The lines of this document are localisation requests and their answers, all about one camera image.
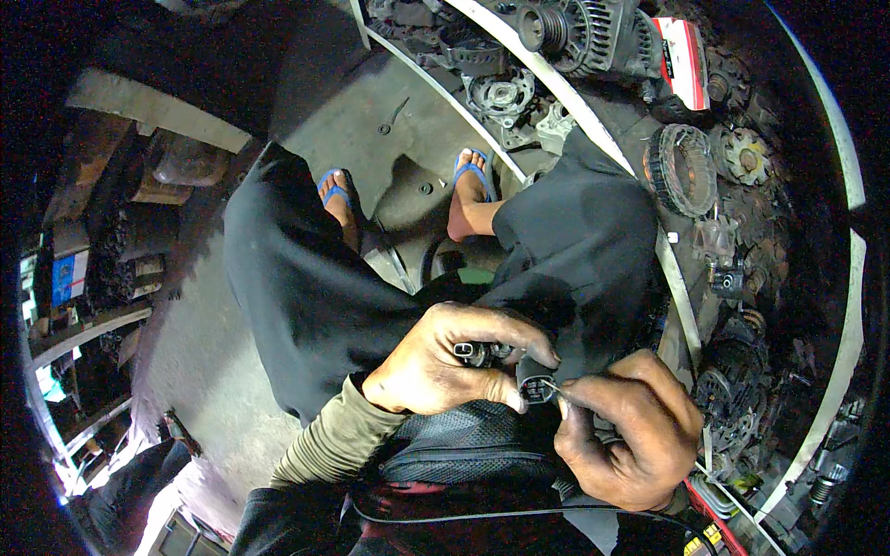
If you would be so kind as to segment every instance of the olive green sleeve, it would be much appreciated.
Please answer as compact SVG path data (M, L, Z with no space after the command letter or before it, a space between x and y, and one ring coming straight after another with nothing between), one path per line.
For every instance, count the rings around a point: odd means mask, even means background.
M343 391L321 409L287 449L269 486L286 488L309 481L338 483L354 479L407 418L372 405L347 376Z

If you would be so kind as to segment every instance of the wire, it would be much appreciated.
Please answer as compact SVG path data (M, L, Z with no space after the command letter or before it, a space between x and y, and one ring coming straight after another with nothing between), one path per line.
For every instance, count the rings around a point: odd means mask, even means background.
M485 520L488 518L512 518L512 517L521 517L524 515L545 515L549 513L565 513L565 512L574 512L574 511L582 511L582 512L615 512L615 513L626 513L628 515L643 515L648 517L651 520L656 521L664 521L666 523L673 523L679 527L682 527L692 533L693 536L698 538L701 543L708 549L708 554L710 556L717 556L717 550L714 548L714 545L711 543L710 539L708 539L704 533L694 528L693 526L687 524L685 521L680 521L676 518L672 518L663 513L658 512L631 512L630 510L622 510L617 506L593 506L593 505L578 505L578 506L566 506L564 508L547 508L544 510L520 510L518 512L492 512L492 513L468 513L465 515L446 515L438 518L419 518L413 520L386 520L383 518L374 518L362 510L359 509L359 506L352 503L352 507L355 508L355 512L358 513L363 519L368 521L373 521L375 523L389 523L392 525L412 525L412 524L420 524L420 523L442 523L445 521L460 521L460 520Z

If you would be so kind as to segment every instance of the bare foot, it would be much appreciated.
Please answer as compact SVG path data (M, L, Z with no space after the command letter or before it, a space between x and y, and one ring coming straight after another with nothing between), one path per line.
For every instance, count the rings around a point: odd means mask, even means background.
M319 197L323 200L335 185L340 186L347 193L352 193L349 186L346 185L346 174L341 170L337 170L325 178L325 181L321 184L321 189L319 189ZM332 195L328 200L328 204L325 205L325 210L343 226L343 242L358 253L359 229L355 225L355 217L352 215L352 209L346 204L346 199L340 194Z
M460 153L457 166L460 167L468 162L479 166L479 169L485 172L482 156L470 149L464 149ZM449 209L449 238L461 242L467 236L494 235L491 221L504 202L486 203L485 195L485 185L475 172L464 172L457 178Z

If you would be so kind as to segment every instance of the hand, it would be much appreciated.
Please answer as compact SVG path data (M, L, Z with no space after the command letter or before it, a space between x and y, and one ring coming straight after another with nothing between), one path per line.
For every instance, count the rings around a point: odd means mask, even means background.
M454 356L455 343L470 341L512 345L507 364L526 351L546 367L559 366L546 334L537 327L500 310L438 303L365 379L365 398L394 413L409 409L436 415L474 399L507 404L525 413L515 377L496 368L464 367Z
M704 419L661 359L638 351L607 375L566 381L559 402L554 447L584 492L625 510L668 505L695 464ZM615 423L624 440L604 446L588 409Z

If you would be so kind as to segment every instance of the black pants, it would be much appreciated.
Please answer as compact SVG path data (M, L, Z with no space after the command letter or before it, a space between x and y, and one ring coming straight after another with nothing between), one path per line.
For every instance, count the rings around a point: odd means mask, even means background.
M84 537L100 552L132 554L139 548L155 496L191 461L180 440L142 450L109 481L69 502Z
M492 225L507 257L477 304L549 330L559 381L625 354L654 261L655 209L637 180L576 129L553 171ZM275 143L226 207L224 257L275 399L303 425L348 374L379 366L427 308L343 243L305 161Z

